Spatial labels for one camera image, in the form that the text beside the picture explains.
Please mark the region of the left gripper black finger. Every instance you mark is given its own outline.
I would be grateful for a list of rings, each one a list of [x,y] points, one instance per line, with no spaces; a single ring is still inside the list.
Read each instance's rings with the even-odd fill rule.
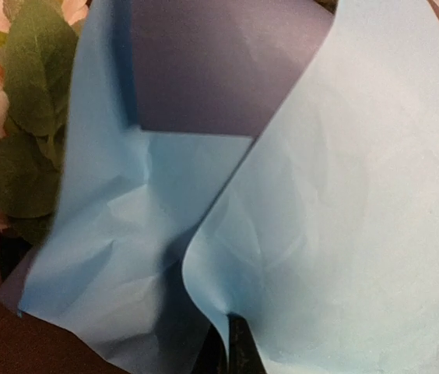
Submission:
[[[228,373],[266,374],[248,322],[230,314],[229,328]]]

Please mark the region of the blue tissue paper sheet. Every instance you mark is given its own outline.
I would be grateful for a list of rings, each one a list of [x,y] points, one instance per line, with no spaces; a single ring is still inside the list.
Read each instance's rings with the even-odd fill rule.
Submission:
[[[439,373],[439,19],[341,1],[257,139],[141,126],[130,1],[76,50],[58,208],[0,287],[129,373],[246,320],[269,373]]]

